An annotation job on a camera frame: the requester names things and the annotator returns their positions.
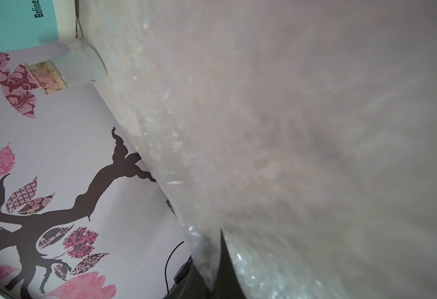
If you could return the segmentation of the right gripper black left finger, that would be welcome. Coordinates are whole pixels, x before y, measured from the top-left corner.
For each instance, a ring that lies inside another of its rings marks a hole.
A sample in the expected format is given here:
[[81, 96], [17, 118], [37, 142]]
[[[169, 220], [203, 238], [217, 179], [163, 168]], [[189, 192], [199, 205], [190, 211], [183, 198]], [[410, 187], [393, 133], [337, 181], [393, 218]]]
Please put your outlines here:
[[174, 276], [174, 284], [169, 286], [167, 279], [168, 263], [175, 251], [184, 243], [178, 244], [167, 259], [164, 268], [167, 295], [163, 299], [214, 299], [212, 290], [205, 284], [204, 279], [196, 269], [192, 256], [181, 266]]

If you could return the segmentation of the clear bubble wrap sheet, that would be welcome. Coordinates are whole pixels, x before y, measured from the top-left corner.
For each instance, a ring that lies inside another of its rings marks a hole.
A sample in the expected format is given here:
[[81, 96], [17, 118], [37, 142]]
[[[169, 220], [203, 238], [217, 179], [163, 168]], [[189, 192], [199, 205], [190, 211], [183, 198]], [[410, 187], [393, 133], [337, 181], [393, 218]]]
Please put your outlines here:
[[437, 1], [81, 1], [97, 89], [216, 282], [437, 299]]

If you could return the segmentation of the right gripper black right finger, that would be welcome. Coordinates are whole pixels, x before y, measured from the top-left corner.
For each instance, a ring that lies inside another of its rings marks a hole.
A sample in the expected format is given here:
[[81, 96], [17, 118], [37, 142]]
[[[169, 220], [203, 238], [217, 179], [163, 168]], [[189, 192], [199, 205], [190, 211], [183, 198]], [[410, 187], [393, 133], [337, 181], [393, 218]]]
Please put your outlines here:
[[220, 232], [220, 264], [212, 291], [214, 299], [246, 299], [238, 282], [227, 244]]

